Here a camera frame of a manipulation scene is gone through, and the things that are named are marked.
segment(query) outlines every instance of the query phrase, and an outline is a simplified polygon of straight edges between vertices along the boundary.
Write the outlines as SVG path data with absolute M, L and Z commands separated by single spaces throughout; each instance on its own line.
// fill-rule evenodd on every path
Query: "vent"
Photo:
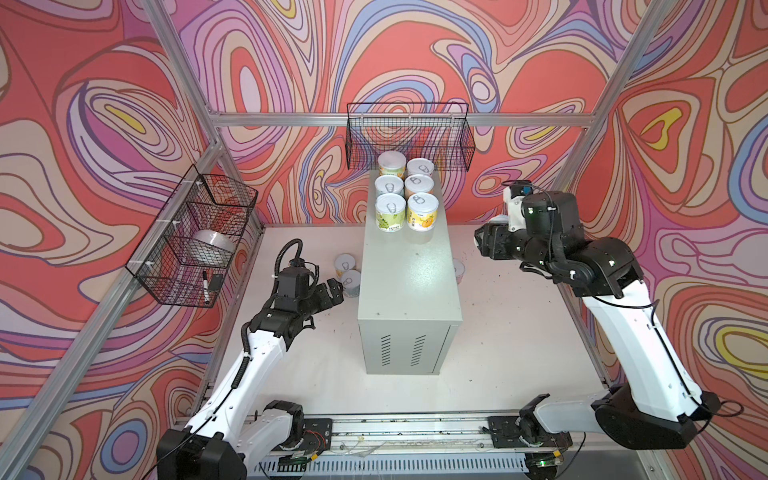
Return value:
M 382 337 L 382 366 L 389 365 L 389 354 L 392 350 L 392 342 L 391 342 L 392 336 L 386 335 Z
M 278 466 L 276 458 L 262 462 L 264 471 L 286 477 L 354 476 L 398 474 L 450 474 L 450 473 L 524 473 L 525 453 L 472 453 L 423 455 L 369 455 L 365 458 L 345 458 L 348 455 L 321 456 L 306 465 L 306 470 L 295 465 Z
M 413 342 L 413 354 L 411 355 L 411 366 L 417 366 L 422 361 L 422 350 L 427 335 L 417 336 Z

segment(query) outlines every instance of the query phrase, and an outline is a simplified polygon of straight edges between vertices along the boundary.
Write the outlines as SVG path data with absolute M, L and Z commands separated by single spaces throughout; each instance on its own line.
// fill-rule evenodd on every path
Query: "gray cabinet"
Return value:
M 376 173 L 369 185 L 358 309 L 366 371 L 437 374 L 462 323 L 439 176 L 435 172 L 435 226 L 389 233 L 376 226 Z

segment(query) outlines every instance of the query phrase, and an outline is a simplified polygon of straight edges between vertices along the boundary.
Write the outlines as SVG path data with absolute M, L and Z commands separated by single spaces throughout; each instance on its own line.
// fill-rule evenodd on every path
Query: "metal mesh basket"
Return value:
M 158 303 L 211 308 L 221 291 L 257 192 L 225 175 L 199 174 L 159 241 L 137 270 L 128 268 Z M 218 247 L 195 236 L 212 230 Z
M 438 170 L 467 171 L 475 154 L 468 110 L 461 102 L 347 104 L 346 165 L 371 170 L 382 152 L 395 150 Z

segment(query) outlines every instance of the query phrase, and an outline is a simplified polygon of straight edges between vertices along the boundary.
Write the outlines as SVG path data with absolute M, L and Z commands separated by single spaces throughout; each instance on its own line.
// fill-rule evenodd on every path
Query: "colorful wall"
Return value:
M 668 452 L 681 478 L 768 478 L 767 79 L 768 3 L 678 2 L 574 184 L 588 232 L 635 251 L 691 375 L 746 408 Z
M 475 112 L 589 112 L 645 2 L 177 2 L 169 12 L 211 107 L 335 112 L 351 101 L 467 101 Z M 222 130 L 266 223 L 360 222 L 367 173 L 344 128 Z M 449 221 L 498 211 L 501 181 L 546 184 L 575 128 L 479 127 L 469 173 L 443 181 Z
M 207 146 L 140 4 L 0 2 L 0 442 Z M 215 309 L 136 295 L 29 478 L 144 473 L 252 243 Z

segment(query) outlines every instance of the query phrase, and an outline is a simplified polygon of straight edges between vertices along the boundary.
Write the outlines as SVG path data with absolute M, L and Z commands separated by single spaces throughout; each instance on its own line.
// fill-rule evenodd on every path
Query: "can lid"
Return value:
M 383 194 L 376 199 L 376 209 L 383 214 L 397 214 L 406 209 L 406 199 L 398 194 Z
M 347 270 L 341 276 L 341 284 L 344 288 L 354 288 L 360 284 L 360 272 L 357 270 Z
M 429 192 L 435 186 L 432 177 L 426 175 L 411 175 L 406 178 L 406 187 L 414 194 Z
M 355 257 L 348 253 L 342 253 L 333 261 L 333 266 L 337 270 L 351 270 L 355 268 Z
M 413 158 L 408 162 L 408 171 L 414 174 L 432 175 L 435 164 L 427 158 Z
M 464 275 L 465 271 L 466 268 L 464 267 L 464 263 L 462 263 L 462 261 L 458 258 L 453 259 L 453 272 L 456 274 L 456 276 Z
M 397 170 L 406 165 L 406 156 L 398 151 L 387 150 L 379 155 L 379 166 Z
M 413 194 L 408 199 L 408 208 L 424 214 L 434 212 L 439 204 L 437 197 L 432 194 Z
M 373 182 L 380 192 L 396 194 L 402 190 L 402 178 L 397 175 L 382 175 Z

